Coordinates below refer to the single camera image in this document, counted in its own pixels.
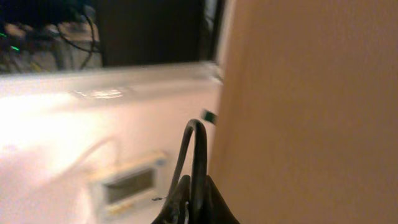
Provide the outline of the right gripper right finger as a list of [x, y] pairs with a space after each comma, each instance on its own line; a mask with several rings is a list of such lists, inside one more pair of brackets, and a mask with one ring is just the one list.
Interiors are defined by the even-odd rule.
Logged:
[[203, 222], [206, 224], [239, 224], [209, 175], [206, 176]]

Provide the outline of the black cable black plug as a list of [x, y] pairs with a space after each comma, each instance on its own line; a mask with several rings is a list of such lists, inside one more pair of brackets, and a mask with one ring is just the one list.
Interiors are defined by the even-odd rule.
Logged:
[[187, 223], [197, 224], [201, 221], [203, 201], [205, 198], [205, 184], [207, 176], [207, 135], [203, 123], [197, 119], [191, 119], [184, 130], [180, 152], [177, 159], [171, 186], [182, 177], [180, 174], [187, 155], [191, 136], [195, 136], [193, 152], [192, 174], [190, 176], [190, 200], [189, 221]]

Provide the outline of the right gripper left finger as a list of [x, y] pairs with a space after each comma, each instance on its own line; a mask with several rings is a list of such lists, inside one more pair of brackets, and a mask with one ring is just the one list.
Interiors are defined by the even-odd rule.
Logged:
[[189, 221], [190, 176], [182, 176], [174, 183], [160, 213], [152, 224], [185, 224]]

